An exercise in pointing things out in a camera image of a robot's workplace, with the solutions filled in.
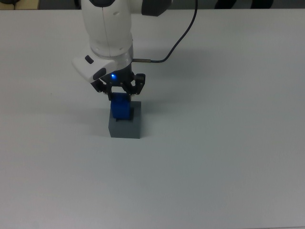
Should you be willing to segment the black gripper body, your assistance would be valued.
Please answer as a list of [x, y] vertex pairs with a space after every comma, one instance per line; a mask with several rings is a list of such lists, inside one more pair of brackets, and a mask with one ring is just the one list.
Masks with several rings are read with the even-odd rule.
[[127, 67], [109, 73], [102, 77], [102, 81], [110, 86], [121, 87], [121, 84], [130, 84], [134, 80], [134, 73], [132, 71], [132, 64]]

